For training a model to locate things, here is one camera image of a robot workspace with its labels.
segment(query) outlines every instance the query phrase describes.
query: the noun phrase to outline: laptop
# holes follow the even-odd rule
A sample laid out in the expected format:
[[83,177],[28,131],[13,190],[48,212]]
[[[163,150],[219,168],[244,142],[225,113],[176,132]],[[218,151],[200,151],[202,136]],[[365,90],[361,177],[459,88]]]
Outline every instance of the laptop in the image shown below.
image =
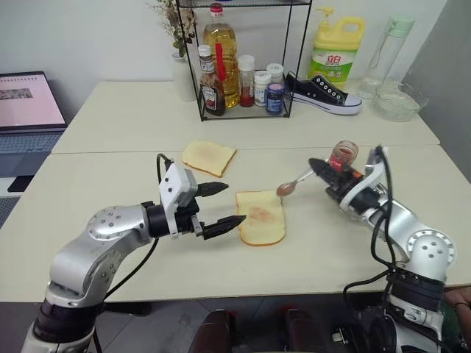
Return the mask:
[[0,74],[0,177],[34,175],[66,127],[44,72]]

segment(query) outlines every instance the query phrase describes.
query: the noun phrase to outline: cooking oil bottle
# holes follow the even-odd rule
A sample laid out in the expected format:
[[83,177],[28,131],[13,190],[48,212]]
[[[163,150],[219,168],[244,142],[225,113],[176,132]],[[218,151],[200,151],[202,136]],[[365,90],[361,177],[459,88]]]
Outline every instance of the cooking oil bottle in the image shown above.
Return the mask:
[[239,103],[236,34],[222,20],[220,4],[212,4],[210,13],[211,23],[205,27],[203,42],[211,47],[216,73],[224,87],[226,107],[232,108]]

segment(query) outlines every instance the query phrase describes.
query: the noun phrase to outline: shoe sole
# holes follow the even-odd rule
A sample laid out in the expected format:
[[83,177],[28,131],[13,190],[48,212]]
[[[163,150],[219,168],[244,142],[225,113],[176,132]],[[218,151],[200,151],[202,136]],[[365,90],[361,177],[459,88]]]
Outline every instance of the shoe sole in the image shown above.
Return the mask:
[[308,98],[299,93],[294,94],[293,100],[299,101],[301,103],[313,105],[328,113],[337,114],[337,115],[355,115],[355,114],[358,114],[361,109],[361,103],[357,105],[351,105],[351,106],[338,106],[338,105],[332,105],[328,103],[322,103],[321,101]]

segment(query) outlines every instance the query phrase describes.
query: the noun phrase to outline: spice jar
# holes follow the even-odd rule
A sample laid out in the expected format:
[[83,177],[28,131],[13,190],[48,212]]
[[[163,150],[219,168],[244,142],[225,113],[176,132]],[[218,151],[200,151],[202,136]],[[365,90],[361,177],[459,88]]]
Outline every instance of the spice jar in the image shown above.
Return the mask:
[[259,107],[266,106],[266,88],[272,81],[272,74],[268,71],[255,72],[255,104]]
[[251,107],[253,105],[253,77],[255,70],[255,58],[252,55],[238,57],[238,82],[240,86],[240,105]]
[[283,66],[281,64],[268,64],[266,70],[272,74],[272,83],[285,83],[283,79]]
[[266,111],[277,115],[283,110],[283,96],[285,95],[285,86],[281,83],[271,83],[266,88]]
[[358,146],[351,141],[340,141],[333,148],[329,164],[337,171],[347,164],[351,165],[358,155]]

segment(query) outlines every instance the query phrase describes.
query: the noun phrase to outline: jar lid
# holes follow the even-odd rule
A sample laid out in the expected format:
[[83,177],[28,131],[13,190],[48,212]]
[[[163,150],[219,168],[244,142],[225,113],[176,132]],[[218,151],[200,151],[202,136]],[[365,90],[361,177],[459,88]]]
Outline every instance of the jar lid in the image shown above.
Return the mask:
[[271,83],[266,89],[271,93],[283,93],[285,91],[285,86],[281,83]]
[[271,73],[272,76],[283,75],[283,66],[281,64],[276,64],[276,63],[268,64],[266,66],[266,70],[269,73]]
[[272,81],[272,74],[268,71],[256,71],[255,72],[255,83],[261,85],[268,85]]
[[198,53],[200,57],[207,57],[211,55],[211,47],[206,44],[202,44],[198,47]]
[[255,70],[255,58],[252,55],[241,55],[237,60],[238,69],[240,71],[254,71]]

